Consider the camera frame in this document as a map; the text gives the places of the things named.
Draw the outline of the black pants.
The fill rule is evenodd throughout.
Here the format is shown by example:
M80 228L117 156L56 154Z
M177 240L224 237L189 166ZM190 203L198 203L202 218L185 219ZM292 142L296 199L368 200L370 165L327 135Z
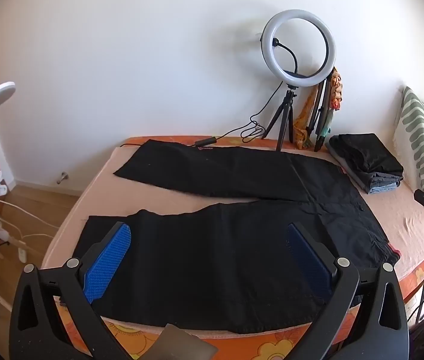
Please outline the black pants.
M298 224L356 267L399 260L351 180L324 159L148 141L116 176L215 203L87 220L74 255L109 240L83 288L112 320L243 334L312 321L331 280L295 235Z

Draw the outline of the green white striped pillow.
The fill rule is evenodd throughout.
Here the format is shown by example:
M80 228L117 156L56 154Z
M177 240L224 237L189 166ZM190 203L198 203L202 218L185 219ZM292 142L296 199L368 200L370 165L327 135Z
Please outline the green white striped pillow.
M405 183L424 191L424 102L408 86L402 91L393 145Z

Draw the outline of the black mini tripod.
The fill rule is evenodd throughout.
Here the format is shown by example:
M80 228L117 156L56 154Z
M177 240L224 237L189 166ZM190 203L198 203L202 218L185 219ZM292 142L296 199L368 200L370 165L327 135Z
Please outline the black mini tripod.
M282 103L278 107L277 111L275 112L274 116L272 117L272 120L268 124L268 126L265 128L264 133L262 134L261 138L265 139L269 135L270 131L278 121L278 119L281 119L280 121L280 128L278 132L278 140L276 144L276 151L280 152L283 148L283 144L285 141L285 136L287 132L288 125L293 122L293 102L294 98L296 97L295 91L297 90L296 86L287 85L287 91L283 98Z

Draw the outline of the stack of folded clothes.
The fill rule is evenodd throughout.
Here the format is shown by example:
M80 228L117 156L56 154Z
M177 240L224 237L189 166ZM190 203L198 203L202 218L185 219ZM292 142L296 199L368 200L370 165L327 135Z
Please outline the stack of folded clothes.
M397 189L404 179L403 166L374 133L334 135L326 147L367 194Z

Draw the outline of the metal door stopper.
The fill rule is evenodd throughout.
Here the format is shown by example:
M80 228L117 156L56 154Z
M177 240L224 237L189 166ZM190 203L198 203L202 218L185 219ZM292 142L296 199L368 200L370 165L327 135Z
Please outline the metal door stopper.
M69 179L69 175L66 172L62 172L60 177L57 179L56 184L59 185L63 181L68 180L68 179Z

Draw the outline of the orange patterned folded umbrella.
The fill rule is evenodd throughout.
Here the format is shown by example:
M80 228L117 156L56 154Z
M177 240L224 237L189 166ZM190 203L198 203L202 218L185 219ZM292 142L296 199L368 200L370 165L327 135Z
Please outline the orange patterned folded umbrella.
M329 133L336 111L342 102L342 78L334 67L331 74L319 85L315 85L293 122L293 137L299 150L313 147L318 152Z

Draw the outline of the orange floral bed sheet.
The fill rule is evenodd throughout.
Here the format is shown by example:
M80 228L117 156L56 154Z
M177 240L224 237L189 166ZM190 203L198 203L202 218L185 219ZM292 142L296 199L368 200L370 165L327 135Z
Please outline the orange floral bed sheet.
M240 200L193 197L183 193L158 189L153 186L124 180L113 175L128 158L149 139L157 141L192 144L204 136L141 136L128 138L124 144L114 149L109 160L101 168L93 181L80 196L72 211L68 214L58 233L53 238L44 257L42 267L60 267L72 256L79 236L90 215L134 214L140 209L159 214L180 214L198 211L215 203L233 203ZM242 146L261 150L272 150L274 140L257 140L243 144L238 137L225 138L220 146ZM314 153L313 150L296 150L292 144L285 144L285 151L336 161L325 148ZM401 257L396 264L396 273L404 300L408 300L424 282L424 208L414 201L414 193L406 183L391 192L366 194L359 190L369 208L380 222L391 245L399 250ZM87 352L72 318L65 307L58 306L62 322L73 345ZM344 340L358 311L353 307L347 314L334 344ZM145 354L162 332L162 328L141 326L132 323L105 319L109 330L134 359ZM291 350L305 333L308 324L268 331L252 335L236 335L227 331L191 331L211 345L218 348L213 359L278 359L284 358L286 350Z

